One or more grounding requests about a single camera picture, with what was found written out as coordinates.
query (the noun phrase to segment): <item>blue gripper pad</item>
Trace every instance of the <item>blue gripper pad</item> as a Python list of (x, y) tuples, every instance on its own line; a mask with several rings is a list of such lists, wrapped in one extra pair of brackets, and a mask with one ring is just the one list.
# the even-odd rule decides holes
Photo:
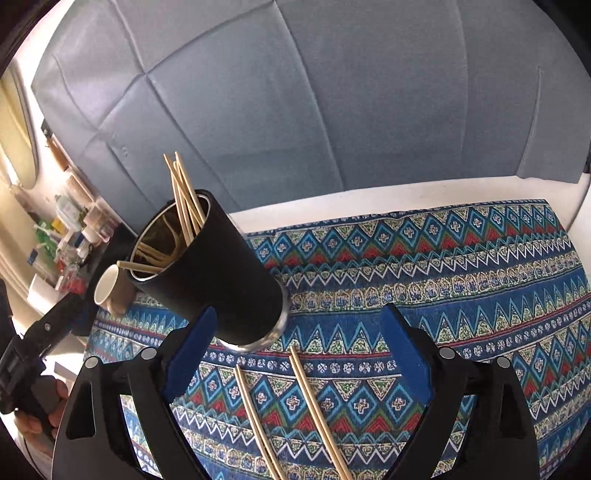
[(162, 397), (168, 403), (172, 403), (175, 398), (186, 392), (216, 329), (216, 311), (209, 307), (195, 322), (191, 332), (168, 364), (166, 384), (162, 390)]
[(433, 397), (431, 370), (428, 363), (414, 346), (400, 322), (406, 322), (386, 305), (380, 314), (382, 336), (396, 360), (404, 381), (413, 396), (423, 405), (429, 405)]

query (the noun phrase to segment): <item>patterned tablecloth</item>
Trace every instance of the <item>patterned tablecloth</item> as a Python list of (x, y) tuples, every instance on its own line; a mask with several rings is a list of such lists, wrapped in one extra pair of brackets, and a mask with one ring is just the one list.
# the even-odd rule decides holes
[[(291, 342), (303, 351), (353, 476), (384, 475), (424, 410), (379, 332), (379, 310), (390, 301), (411, 325), (465, 358), (511, 359), (530, 406), (542, 477), (586, 425), (591, 290), (545, 201), (328, 220), (253, 233), (248, 242), (289, 289), (291, 317), (281, 339), (253, 355), (235, 355), (214, 339), (186, 394), (171, 406), (213, 479), (269, 478), (234, 379), (236, 364), (288, 477), (338, 478), (291, 370)], [(123, 319), (99, 313), (87, 355), (132, 358), (183, 325), (139, 294)], [(142, 468), (157, 473), (133, 402), (122, 402)], [(436, 473), (453, 466), (473, 402), (464, 398)]]

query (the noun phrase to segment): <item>beige mug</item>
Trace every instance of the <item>beige mug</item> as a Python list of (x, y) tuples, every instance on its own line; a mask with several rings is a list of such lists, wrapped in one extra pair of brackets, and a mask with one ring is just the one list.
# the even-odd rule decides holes
[(125, 316), (135, 298), (135, 287), (117, 265), (105, 270), (95, 288), (95, 303), (113, 317)]

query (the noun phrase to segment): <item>gray padded wall panel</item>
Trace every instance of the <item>gray padded wall panel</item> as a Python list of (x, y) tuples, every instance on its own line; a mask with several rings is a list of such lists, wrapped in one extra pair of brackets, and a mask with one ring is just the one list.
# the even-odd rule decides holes
[(578, 181), (591, 79), (531, 0), (76, 0), (33, 90), (140, 230), (162, 153), (228, 211), (519, 174)]

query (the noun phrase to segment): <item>bamboo chopstick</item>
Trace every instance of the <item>bamboo chopstick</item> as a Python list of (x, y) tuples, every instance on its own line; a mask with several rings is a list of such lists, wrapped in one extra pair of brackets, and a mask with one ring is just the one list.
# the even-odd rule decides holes
[(162, 252), (156, 250), (154, 247), (151, 247), (148, 244), (145, 244), (143, 242), (139, 243), (138, 249), (147, 253), (148, 255), (151, 255), (153, 258), (158, 258), (159, 260), (169, 260), (170, 259), (169, 255), (163, 254)]
[(174, 173), (172, 170), (170, 171), (170, 179), (173, 182), (173, 194), (174, 194), (174, 201), (175, 201), (175, 204), (177, 207), (178, 221), (181, 224), (181, 231), (183, 233), (185, 245), (188, 247), (189, 243), (191, 243), (191, 242), (189, 241), (189, 234), (187, 233), (187, 225), (184, 222), (183, 207), (181, 205), (181, 195), (179, 192), (178, 183), (176, 183), (176, 181), (175, 181)]
[(176, 169), (174, 168), (172, 162), (170, 161), (170, 159), (166, 153), (164, 154), (164, 161), (166, 162), (166, 165), (168, 165), (168, 169), (170, 170), (170, 174), (174, 177), (174, 179), (177, 183), (177, 188), (178, 188), (179, 194), (184, 197), (189, 209), (193, 211), (193, 214), (196, 217), (199, 217), (196, 205), (193, 203), (193, 199), (191, 198), (190, 193), (187, 191), (187, 187), (185, 186), (184, 182), (178, 176)]
[(236, 377), (236, 382), (238, 383), (238, 389), (240, 390), (242, 401), (244, 402), (244, 408), (246, 410), (246, 415), (248, 416), (248, 421), (250, 422), (252, 431), (255, 434), (256, 444), (265, 458), (267, 468), (269, 469), (271, 476), (274, 480), (287, 480), (287, 477), (285, 476), (285, 473), (281, 469), (281, 465), (275, 456), (271, 442), (269, 442), (267, 435), (265, 435), (261, 421), (256, 414), (251, 395), (248, 391), (248, 385), (246, 383), (244, 372), (238, 365), (234, 370), (234, 375)]
[(339, 473), (341, 480), (353, 480), (351, 472), (349, 472), (349, 468), (345, 463), (345, 459), (343, 458), (340, 449), (336, 444), (328, 425), (326, 424), (326, 420), (320, 411), (320, 407), (318, 406), (314, 392), (312, 392), (312, 389), (310, 388), (310, 384), (308, 383), (306, 374), (304, 373), (304, 369), (301, 366), (300, 359), (293, 344), (290, 346), (290, 362), (291, 367), (296, 374), (295, 378), (300, 385), (302, 393), (304, 394), (304, 399), (306, 400), (306, 404), (310, 410), (312, 420), (316, 425), (318, 433), (320, 433), (320, 437), (322, 438), (324, 446), (326, 447), (330, 459)]
[(193, 184), (191, 183), (191, 178), (187, 174), (187, 170), (184, 167), (183, 159), (181, 158), (180, 153), (175, 152), (174, 158), (178, 162), (178, 166), (180, 168), (180, 173), (181, 173), (181, 178), (184, 180), (185, 184), (187, 185), (187, 188), (189, 190), (189, 195), (191, 196), (191, 199), (193, 200), (193, 203), (195, 204), (195, 208), (196, 208), (197, 214), (198, 214), (197, 221), (199, 223), (199, 226), (202, 228), (203, 224), (205, 223), (205, 213), (203, 213), (203, 209), (201, 208), (201, 203), (199, 202), (199, 198), (197, 197), (197, 194), (195, 194), (195, 189), (193, 188)]
[(142, 263), (133, 263), (133, 262), (123, 262), (121, 260), (117, 260), (117, 266), (119, 268), (124, 268), (126, 270), (134, 270), (136, 272), (143, 272), (143, 273), (160, 273), (163, 268), (160, 267), (153, 267), (152, 265), (144, 265)]
[[(180, 173), (178, 163), (174, 162), (173, 166), (177, 170), (177, 173)], [(183, 213), (183, 222), (184, 222), (185, 228), (187, 230), (187, 237), (189, 240), (187, 243), (187, 246), (189, 246), (189, 244), (195, 238), (193, 235), (193, 227), (191, 227), (191, 220), (189, 219), (189, 210), (187, 208), (187, 202), (185, 202), (184, 198), (181, 198), (180, 202), (181, 202), (181, 211)]]
[(148, 255), (143, 250), (140, 250), (139, 248), (135, 251), (135, 255), (138, 257), (144, 257), (148, 262), (150, 262), (155, 267), (166, 268), (166, 267), (168, 267), (168, 265), (170, 263), (170, 260), (158, 260), (154, 257), (151, 257), (150, 255)]
[(170, 255), (170, 257), (171, 257), (171, 261), (174, 261), (177, 259), (178, 255), (183, 247), (183, 242), (181, 241), (181, 238), (178, 235), (178, 233), (176, 232), (176, 230), (173, 228), (173, 226), (170, 224), (170, 222), (166, 219), (166, 214), (162, 215), (162, 221), (168, 227), (170, 232), (173, 234), (174, 251), (173, 251), (172, 255)]

